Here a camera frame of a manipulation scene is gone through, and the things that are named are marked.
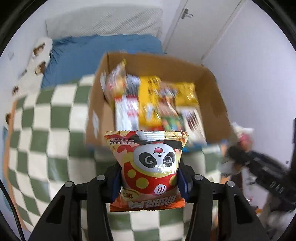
cardboard box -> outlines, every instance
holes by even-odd
[[[91,91],[86,145],[95,148],[106,145],[106,131],[115,130],[114,113],[104,99],[101,80],[123,59],[128,74],[159,76],[165,82],[194,82],[207,142],[214,143],[230,136],[227,110],[215,76],[205,67],[186,61],[152,54],[107,53],[103,56]]]

black cable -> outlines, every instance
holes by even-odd
[[[17,215],[17,211],[16,211],[16,209],[15,209],[15,206],[13,205],[12,200],[11,200],[11,198],[10,198],[10,196],[9,196],[9,194],[8,194],[8,192],[7,192],[7,190],[5,189],[5,186],[3,185],[1,179],[0,179],[0,188],[1,188],[1,190],[2,190],[2,192],[3,192],[3,194],[4,194],[4,196],[6,197],[8,203],[9,203],[9,206],[10,206],[10,208],[11,208],[11,210],[12,210],[12,214],[13,214],[13,216],[14,216],[14,218],[15,218],[15,222],[16,222],[16,224],[17,224],[17,229],[18,229],[19,234],[20,234],[20,239],[21,239],[21,241],[26,241],[25,236],[24,236],[24,233],[23,233],[23,231],[22,231],[22,227],[21,227],[21,224],[20,224],[20,220],[19,220],[18,215]]]

white door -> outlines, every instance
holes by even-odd
[[[180,18],[165,46],[174,57],[201,63],[219,32],[228,22],[241,0],[188,0],[184,9],[193,15]]]

snack package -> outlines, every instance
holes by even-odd
[[[175,97],[178,94],[178,89],[172,83],[160,83],[159,97],[161,102],[169,102],[175,106]]]
[[[189,135],[189,143],[206,143],[200,115],[194,107],[178,107],[178,113],[182,116],[185,131]]]
[[[122,191],[110,211],[183,207],[177,170],[188,135],[177,131],[108,131],[104,136],[122,166]]]
[[[138,96],[139,86],[140,86],[140,77],[127,74],[126,76],[126,96]]]
[[[185,131],[182,117],[162,117],[161,120],[165,131]]]
[[[178,116],[174,107],[170,104],[170,102],[159,102],[158,111],[161,117],[163,116]]]
[[[194,83],[177,83],[175,87],[178,90],[178,94],[175,97],[176,106],[195,106],[198,104]]]
[[[126,90],[126,61],[121,61],[115,69],[111,71],[105,83],[105,97],[114,109],[114,99],[120,97]]]
[[[136,97],[125,97],[115,99],[115,121],[116,130],[139,130],[139,102]]]
[[[161,126],[158,111],[160,78],[157,76],[141,76],[138,92],[139,123],[141,126],[155,128]]]

checkered rug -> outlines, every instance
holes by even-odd
[[[42,90],[17,102],[8,176],[16,208],[30,232],[65,182],[88,182],[104,174],[116,161],[96,161],[84,145],[93,80],[94,76],[86,76],[76,83]],[[184,156],[186,159],[186,164],[204,165],[200,173],[219,182],[220,173],[216,170],[221,160],[219,151]],[[192,205],[188,204],[162,211],[108,211],[108,218],[114,240],[182,240],[188,231],[191,211]],[[82,228],[83,240],[88,240],[85,202]]]

